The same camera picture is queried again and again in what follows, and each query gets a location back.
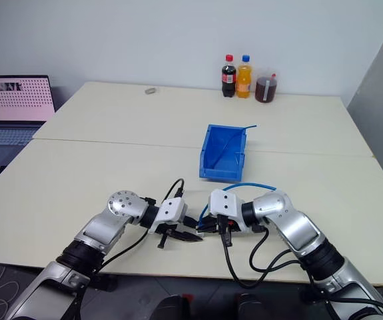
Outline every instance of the laptop screen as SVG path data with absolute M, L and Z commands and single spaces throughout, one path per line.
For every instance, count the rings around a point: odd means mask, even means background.
M 54 113 L 47 76 L 0 76 L 0 123 L 40 123 Z

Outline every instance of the floor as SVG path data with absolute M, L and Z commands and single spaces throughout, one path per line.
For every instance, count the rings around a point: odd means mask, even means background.
M 6 310 L 4 301 L 14 300 L 39 269 L 0 265 L 0 319 Z M 306 305 L 301 295 L 306 285 L 263 283 L 254 290 L 241 289 L 235 282 L 220 279 L 178 277 L 110 276 L 108 291 L 88 288 L 82 304 L 82 319 L 149 319 L 159 302 L 170 295 L 186 295 L 193 319 L 234 319 L 237 295 L 250 292 L 266 303 L 275 319 L 330 319 L 322 303 Z M 378 288 L 383 295 L 383 287 Z

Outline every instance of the blue plastic bin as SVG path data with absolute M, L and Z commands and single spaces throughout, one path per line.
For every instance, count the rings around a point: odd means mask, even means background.
M 200 178 L 241 181 L 246 128 L 209 125 L 200 153 Z

